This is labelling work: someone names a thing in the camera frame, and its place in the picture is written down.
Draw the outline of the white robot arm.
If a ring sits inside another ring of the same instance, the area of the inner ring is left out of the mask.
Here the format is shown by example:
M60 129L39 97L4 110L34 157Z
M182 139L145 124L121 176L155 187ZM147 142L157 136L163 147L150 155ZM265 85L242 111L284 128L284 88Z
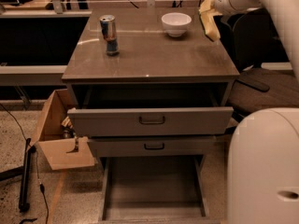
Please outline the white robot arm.
M220 38L214 17L265 8L299 78L299 0L205 0L206 36ZM236 127L227 161L227 224L299 224L299 109L267 108Z

